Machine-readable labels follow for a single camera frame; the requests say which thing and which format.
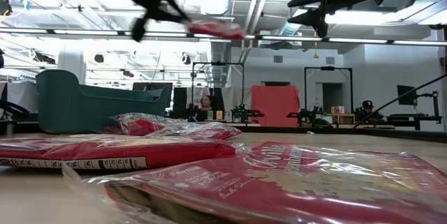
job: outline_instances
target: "cap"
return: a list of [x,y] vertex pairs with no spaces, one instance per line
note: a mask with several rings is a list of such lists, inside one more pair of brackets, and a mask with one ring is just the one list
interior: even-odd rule
[[362,102],[362,106],[364,108],[373,108],[374,106],[372,105],[372,102],[370,100],[365,100]]

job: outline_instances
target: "barcode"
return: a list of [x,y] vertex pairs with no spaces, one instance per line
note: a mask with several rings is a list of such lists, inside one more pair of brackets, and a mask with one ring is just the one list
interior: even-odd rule
[[0,157],[0,166],[61,168],[62,165],[79,170],[136,170],[147,168],[146,157],[96,158],[71,161]]

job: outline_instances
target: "doorway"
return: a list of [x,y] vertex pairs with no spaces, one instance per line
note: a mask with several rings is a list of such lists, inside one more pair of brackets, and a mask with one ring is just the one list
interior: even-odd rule
[[330,113],[330,108],[343,105],[343,84],[323,83],[323,111]]

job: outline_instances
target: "red partition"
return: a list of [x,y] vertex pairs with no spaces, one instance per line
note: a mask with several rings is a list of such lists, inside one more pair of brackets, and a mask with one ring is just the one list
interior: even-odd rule
[[300,99],[295,86],[251,88],[251,108],[265,116],[256,118],[261,126],[296,127],[296,118],[287,118],[289,112],[300,111]]

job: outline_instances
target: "red package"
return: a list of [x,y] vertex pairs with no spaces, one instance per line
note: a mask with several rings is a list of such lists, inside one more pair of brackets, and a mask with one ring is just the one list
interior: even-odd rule
[[239,25],[227,21],[194,21],[188,23],[191,33],[206,34],[225,39],[244,40],[245,35]]
[[0,166],[79,170],[140,170],[232,156],[219,140],[185,137],[72,135],[0,140]]
[[408,154],[267,142],[86,182],[141,223],[142,212],[177,223],[447,223],[447,176]]
[[143,113],[121,114],[114,119],[126,135],[181,135],[193,140],[225,140],[242,133],[242,131],[232,126],[219,122],[189,123],[184,119],[169,119]]

